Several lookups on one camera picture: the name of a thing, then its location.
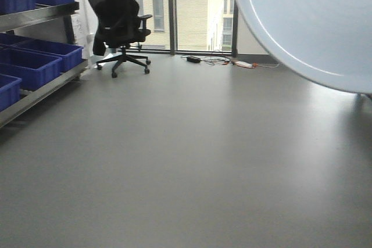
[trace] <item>metal shelf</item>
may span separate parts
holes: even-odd
[[[36,105],[38,102],[48,97],[59,88],[63,87],[74,78],[78,77],[87,66],[88,61],[85,60],[75,68],[63,73],[58,78],[52,80],[38,90],[33,91],[26,97],[20,99],[17,103],[0,112],[0,128],[11,122],[14,118],[21,115],[32,106]]]
[[[57,6],[38,6],[34,10],[0,15],[0,32],[14,30],[20,27],[32,26],[59,17],[72,15],[79,9],[79,3],[73,2]]]
[[[20,27],[31,26],[38,23],[43,23],[59,17],[69,16],[79,9],[79,3],[73,2],[57,6],[41,6],[39,5],[34,10],[28,10],[20,13],[0,15],[0,32],[14,30]],[[72,68],[68,72],[63,73],[58,78],[47,83],[36,91],[29,93],[24,98],[20,99],[15,104],[0,112],[0,128],[12,121],[17,116],[24,113],[26,110],[36,105],[38,102],[78,77],[88,66],[88,61]]]

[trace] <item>chair armrest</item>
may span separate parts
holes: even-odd
[[[139,16],[139,18],[141,19],[141,20],[147,20],[147,19],[149,19],[149,18],[151,18],[152,17],[152,15],[143,15],[143,16]]]
[[[142,28],[143,29],[147,29],[146,21],[147,21],[147,19],[150,19],[151,17],[152,17],[152,15],[143,15],[143,16],[138,17],[142,21]]]

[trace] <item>baseboard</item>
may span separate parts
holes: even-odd
[[[270,55],[249,55],[249,54],[238,54],[237,59],[245,61],[248,63],[258,63],[258,64],[277,64],[278,61],[275,60]]]

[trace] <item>chair base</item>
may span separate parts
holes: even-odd
[[[140,66],[145,67],[145,74],[149,74],[150,73],[150,69],[148,69],[147,66],[151,64],[151,60],[149,60],[149,57],[148,56],[127,55],[126,47],[124,47],[124,46],[121,47],[120,50],[121,50],[121,55],[116,55],[114,57],[110,57],[110,58],[107,58],[107,59],[102,59],[100,61],[97,61],[96,62],[97,69],[98,70],[101,70],[102,69],[102,65],[100,65],[101,63],[116,61],[115,65],[111,69],[111,76],[113,78],[116,78],[117,77],[117,73],[115,72],[116,69],[123,62],[129,61],[129,62],[132,62],[134,64],[137,64],[137,65],[140,65]],[[146,63],[140,62],[138,59],[146,59]]]

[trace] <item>power adapter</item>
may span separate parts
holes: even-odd
[[[200,58],[196,56],[187,56],[186,59],[187,61],[192,62],[192,63],[200,63],[200,61],[202,61]]]

